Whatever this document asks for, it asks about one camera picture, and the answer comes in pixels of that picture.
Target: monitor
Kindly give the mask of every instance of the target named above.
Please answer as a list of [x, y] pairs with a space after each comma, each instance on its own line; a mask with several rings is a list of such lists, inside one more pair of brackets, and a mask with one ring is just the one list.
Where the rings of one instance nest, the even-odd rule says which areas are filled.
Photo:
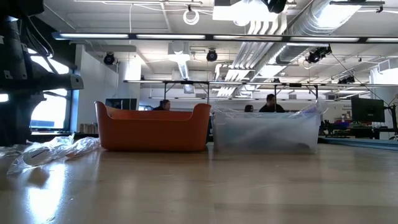
[[137, 107], [137, 99], [135, 98], [126, 98], [126, 99], [106, 99], [105, 105], [110, 106], [116, 109], [122, 110], [136, 110]]
[[385, 122], [384, 101], [352, 98], [353, 121]]

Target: clear plastic bin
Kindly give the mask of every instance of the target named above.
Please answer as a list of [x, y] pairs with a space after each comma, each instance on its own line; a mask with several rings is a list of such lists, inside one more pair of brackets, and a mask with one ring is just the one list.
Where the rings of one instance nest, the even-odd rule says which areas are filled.
[[316, 153], [319, 114], [216, 113], [215, 150], [250, 153]]

